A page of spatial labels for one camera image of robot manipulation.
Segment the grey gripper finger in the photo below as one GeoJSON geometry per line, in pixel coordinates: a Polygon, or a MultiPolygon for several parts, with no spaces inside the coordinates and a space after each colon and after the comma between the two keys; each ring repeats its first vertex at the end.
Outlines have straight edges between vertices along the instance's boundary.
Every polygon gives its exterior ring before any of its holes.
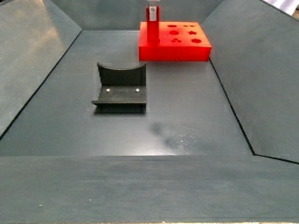
{"type": "Polygon", "coordinates": [[[160,0],[146,0],[148,2],[148,21],[153,22],[157,20],[157,3],[160,2],[160,0]]]}

